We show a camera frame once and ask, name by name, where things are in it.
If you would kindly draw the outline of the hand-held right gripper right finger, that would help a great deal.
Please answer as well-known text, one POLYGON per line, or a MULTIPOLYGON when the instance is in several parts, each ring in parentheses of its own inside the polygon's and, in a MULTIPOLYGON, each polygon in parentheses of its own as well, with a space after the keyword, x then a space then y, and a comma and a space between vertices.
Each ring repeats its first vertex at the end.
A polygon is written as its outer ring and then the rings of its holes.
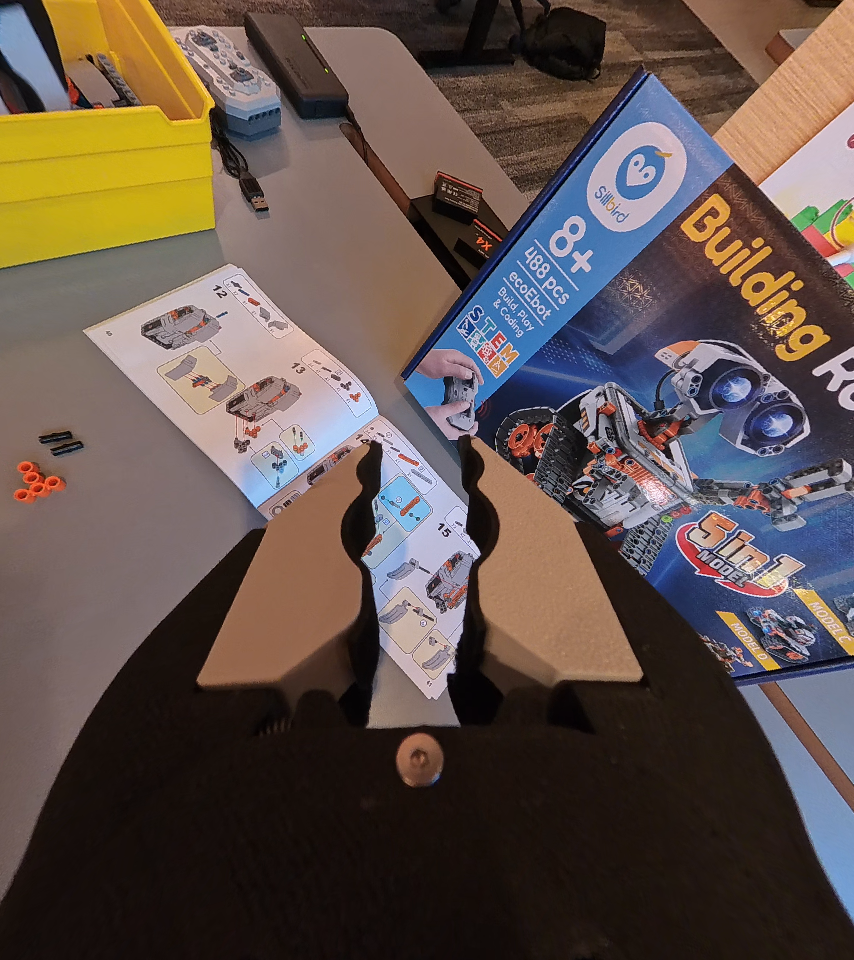
POLYGON ((490 722, 513 689, 636 682, 641 666, 577 533, 533 482, 476 438, 458 442, 470 567, 448 690, 460 722, 490 722))

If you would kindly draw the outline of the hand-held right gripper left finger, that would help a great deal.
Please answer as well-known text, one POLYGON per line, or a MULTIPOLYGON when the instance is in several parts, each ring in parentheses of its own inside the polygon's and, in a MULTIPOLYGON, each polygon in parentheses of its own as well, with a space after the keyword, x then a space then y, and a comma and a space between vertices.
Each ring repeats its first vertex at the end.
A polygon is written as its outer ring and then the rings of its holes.
POLYGON ((202 667, 204 689, 281 690, 295 706, 325 690, 366 724, 380 654, 372 579, 383 451, 353 449, 267 523, 263 540, 202 667))

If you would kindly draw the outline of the pile of building block pieces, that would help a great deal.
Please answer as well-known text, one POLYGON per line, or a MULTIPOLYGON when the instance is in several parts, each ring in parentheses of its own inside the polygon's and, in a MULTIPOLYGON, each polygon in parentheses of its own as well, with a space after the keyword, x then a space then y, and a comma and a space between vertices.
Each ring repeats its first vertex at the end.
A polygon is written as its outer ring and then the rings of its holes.
POLYGON ((106 110, 143 105, 107 54, 86 54, 65 62, 68 92, 78 110, 106 110))

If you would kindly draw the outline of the yellow plastic bin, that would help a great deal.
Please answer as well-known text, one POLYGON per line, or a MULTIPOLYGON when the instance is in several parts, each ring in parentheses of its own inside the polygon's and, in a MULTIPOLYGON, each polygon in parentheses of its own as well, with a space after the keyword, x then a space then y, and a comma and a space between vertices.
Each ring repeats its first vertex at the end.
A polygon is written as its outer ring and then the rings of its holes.
POLYGON ((0 268, 212 229, 214 103, 153 6, 45 6, 65 66, 107 54, 143 105, 0 116, 0 268))

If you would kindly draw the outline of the orange bushing cluster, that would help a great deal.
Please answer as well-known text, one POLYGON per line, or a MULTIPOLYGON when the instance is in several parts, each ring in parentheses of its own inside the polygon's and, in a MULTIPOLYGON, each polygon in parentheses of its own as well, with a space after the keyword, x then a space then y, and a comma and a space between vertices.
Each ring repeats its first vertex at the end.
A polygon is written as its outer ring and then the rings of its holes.
POLYGON ((53 493, 60 493, 66 488, 66 481, 63 477, 43 473, 36 462, 19 462, 17 471, 21 475, 21 486, 16 488, 13 493, 13 498, 17 502, 33 503, 37 499, 47 498, 53 493))

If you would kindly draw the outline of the grey blue battery module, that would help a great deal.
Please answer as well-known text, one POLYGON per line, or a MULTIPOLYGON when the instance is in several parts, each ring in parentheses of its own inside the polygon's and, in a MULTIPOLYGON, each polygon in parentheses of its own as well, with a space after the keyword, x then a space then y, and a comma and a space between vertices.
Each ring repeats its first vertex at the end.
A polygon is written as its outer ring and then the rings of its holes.
POLYGON ((228 132, 243 138, 269 134, 281 124, 275 83, 217 28, 172 28, 180 50, 217 105, 228 132))

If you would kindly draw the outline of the instruction booklet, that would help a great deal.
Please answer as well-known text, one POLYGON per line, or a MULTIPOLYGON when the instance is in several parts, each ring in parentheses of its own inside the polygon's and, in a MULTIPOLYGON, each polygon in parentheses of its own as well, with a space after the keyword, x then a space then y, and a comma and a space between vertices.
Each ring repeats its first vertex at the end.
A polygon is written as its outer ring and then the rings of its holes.
POLYGON ((381 642, 429 698, 455 664, 470 566, 467 512, 348 366, 234 265, 87 335, 268 519, 356 447, 383 448, 372 573, 381 642))

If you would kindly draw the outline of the black power adapter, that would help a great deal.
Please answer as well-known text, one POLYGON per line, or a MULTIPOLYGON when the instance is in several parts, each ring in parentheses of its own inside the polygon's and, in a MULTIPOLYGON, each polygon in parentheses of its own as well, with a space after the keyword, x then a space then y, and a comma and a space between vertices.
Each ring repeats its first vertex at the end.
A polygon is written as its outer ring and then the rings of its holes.
POLYGON ((347 116, 346 89, 294 16, 249 11, 243 24, 251 47, 301 118, 347 116))

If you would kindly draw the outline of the blue robot kit box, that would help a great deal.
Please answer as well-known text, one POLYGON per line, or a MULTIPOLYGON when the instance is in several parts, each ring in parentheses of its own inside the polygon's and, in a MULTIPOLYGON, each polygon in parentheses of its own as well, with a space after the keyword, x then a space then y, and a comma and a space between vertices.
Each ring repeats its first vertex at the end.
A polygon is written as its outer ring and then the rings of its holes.
POLYGON ((640 68, 403 372, 739 681, 854 666, 854 289, 640 68))

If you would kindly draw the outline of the black backpack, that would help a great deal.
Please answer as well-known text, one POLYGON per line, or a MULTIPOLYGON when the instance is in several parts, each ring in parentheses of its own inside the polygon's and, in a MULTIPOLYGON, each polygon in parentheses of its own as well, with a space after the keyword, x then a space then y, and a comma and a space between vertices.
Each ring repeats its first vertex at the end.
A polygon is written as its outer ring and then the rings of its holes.
POLYGON ((542 13, 516 42, 516 51, 534 68, 567 81, 600 76, 606 24, 587 12, 556 7, 542 13))

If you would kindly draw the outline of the black desk foot frame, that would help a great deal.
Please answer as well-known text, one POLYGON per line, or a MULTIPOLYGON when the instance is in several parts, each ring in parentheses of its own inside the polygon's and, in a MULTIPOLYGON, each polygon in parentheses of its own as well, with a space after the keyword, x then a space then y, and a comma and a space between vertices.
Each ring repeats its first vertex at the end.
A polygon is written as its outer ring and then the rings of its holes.
POLYGON ((499 1, 477 1, 461 48, 456 50, 421 51, 415 55, 425 69, 466 66, 511 66, 514 54, 508 46, 487 49, 484 45, 499 1))

